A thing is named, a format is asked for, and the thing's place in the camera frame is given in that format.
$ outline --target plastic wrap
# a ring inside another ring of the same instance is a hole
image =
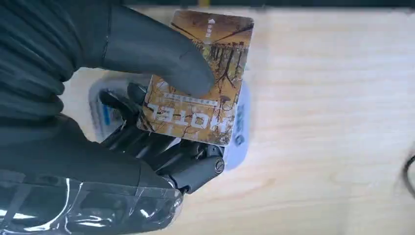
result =
[[[126,187],[0,170],[0,234],[130,234],[167,227],[174,188]]]

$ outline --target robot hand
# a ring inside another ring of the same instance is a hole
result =
[[[167,226],[182,194],[162,176],[182,169],[88,141],[60,114],[58,95],[76,70],[90,67],[157,74],[200,96],[214,77],[199,51],[114,1],[5,0],[0,11],[0,233],[126,234]]]

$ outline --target black sleeve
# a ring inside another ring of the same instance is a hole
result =
[[[213,85],[208,64],[186,37],[111,2],[1,1],[1,168],[167,187],[147,164],[88,141],[60,114],[63,82],[80,67],[157,74],[194,96]]]

